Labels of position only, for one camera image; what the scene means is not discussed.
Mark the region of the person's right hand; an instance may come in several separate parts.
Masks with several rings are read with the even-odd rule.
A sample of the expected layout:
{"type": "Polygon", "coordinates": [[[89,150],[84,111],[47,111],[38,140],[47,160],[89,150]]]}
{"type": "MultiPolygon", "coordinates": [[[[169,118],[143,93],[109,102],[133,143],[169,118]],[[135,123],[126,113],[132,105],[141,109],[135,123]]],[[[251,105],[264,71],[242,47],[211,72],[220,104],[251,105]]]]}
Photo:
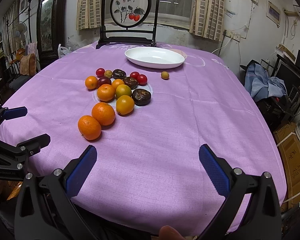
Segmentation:
{"type": "Polygon", "coordinates": [[[185,240],[185,238],[173,227],[166,225],[159,231],[159,240],[185,240]]]}

